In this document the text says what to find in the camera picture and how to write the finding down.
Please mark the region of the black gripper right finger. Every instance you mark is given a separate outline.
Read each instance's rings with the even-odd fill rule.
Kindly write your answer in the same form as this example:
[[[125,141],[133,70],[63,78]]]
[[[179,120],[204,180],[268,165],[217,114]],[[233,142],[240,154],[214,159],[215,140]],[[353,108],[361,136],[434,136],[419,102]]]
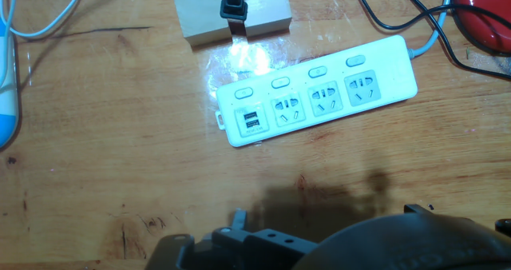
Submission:
[[[494,228],[497,232],[502,233],[508,237],[511,237],[511,219],[510,218],[497,220],[494,224]]]

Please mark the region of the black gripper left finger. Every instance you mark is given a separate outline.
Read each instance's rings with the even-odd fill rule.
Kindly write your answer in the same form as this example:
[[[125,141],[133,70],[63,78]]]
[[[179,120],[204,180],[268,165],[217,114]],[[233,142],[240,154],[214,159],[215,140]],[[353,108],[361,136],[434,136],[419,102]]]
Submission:
[[[317,244],[266,228],[245,229],[247,212],[236,210],[231,225],[218,228],[196,242],[189,234],[162,238],[146,270],[170,269],[291,269]]]

